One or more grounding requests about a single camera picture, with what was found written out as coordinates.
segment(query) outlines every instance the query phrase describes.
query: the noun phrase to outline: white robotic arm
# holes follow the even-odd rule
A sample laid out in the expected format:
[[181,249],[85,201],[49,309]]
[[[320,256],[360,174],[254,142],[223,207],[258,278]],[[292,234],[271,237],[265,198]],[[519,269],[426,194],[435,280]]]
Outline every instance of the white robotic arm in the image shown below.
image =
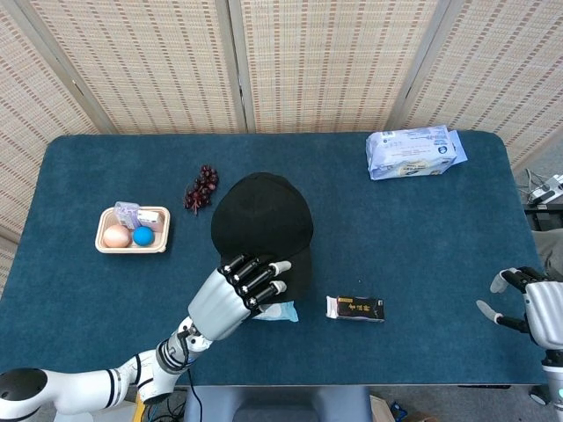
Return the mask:
[[121,403],[135,385],[146,404],[165,400],[178,378],[216,340],[229,336],[261,303],[285,291],[274,278],[291,268],[288,261],[236,257],[213,271],[188,306],[189,315],[155,349],[138,353],[117,368],[61,374],[36,368],[0,375],[0,422],[30,418],[53,402],[63,414],[98,411]]
[[501,271],[491,284],[491,292],[502,293],[508,285],[522,293],[525,319],[504,316],[483,301],[477,301],[477,306],[495,324],[530,334],[531,340],[545,349],[542,368],[558,420],[563,422],[563,283],[525,266]]

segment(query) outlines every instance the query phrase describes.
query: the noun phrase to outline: grapes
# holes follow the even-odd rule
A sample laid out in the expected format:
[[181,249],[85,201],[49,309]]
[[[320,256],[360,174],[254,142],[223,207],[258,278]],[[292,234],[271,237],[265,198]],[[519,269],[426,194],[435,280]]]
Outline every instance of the grapes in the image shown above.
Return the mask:
[[217,188],[219,175],[217,170],[209,164],[200,168],[200,176],[194,180],[194,185],[186,189],[184,196],[184,208],[191,209],[197,215],[198,208],[211,205],[211,193]]

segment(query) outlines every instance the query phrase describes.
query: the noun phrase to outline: blue table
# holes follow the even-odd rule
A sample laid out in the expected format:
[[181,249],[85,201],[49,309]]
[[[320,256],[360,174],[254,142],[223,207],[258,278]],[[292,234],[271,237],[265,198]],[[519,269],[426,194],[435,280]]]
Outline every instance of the blue table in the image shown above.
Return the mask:
[[[310,204],[314,279],[300,322],[250,321],[197,362],[199,384],[536,383],[543,351],[480,315],[523,313],[494,275],[540,264],[501,140],[461,132],[469,161],[437,177],[369,180],[365,133],[76,135],[49,146],[0,301],[0,371],[115,367],[186,316],[218,263],[215,204],[271,171]],[[201,164],[221,181],[197,217],[182,206]],[[105,255],[100,213],[116,200],[167,207],[166,252]],[[383,324],[325,317],[327,295],[385,300]]]

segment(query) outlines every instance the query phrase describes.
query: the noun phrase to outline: food tray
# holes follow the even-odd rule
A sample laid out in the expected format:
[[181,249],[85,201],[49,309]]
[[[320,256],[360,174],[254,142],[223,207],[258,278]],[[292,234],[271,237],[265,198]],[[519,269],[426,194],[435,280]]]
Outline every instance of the food tray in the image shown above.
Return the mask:
[[96,233],[96,240],[94,242],[96,249],[102,253],[157,253],[166,251],[168,229],[170,228],[170,212],[164,207],[139,207],[139,209],[157,211],[163,217],[164,227],[162,233],[155,232],[155,240],[151,245],[139,246],[135,244],[135,242],[131,242],[127,248],[108,248],[103,240],[104,231],[106,231],[109,226],[119,223],[113,213],[113,207],[111,207],[105,210],[99,217],[98,232]]

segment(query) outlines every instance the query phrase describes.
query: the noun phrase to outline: black cap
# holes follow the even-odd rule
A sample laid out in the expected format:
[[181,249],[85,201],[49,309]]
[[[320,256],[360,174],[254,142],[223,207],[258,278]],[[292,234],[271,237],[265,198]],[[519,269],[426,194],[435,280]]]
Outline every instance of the black cap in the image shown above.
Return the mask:
[[304,295],[311,283],[312,236],[313,220],[305,198],[287,179],[271,173],[253,173],[239,180],[211,221],[211,238],[222,264],[241,253],[291,262],[291,269],[279,275],[288,289],[271,303]]

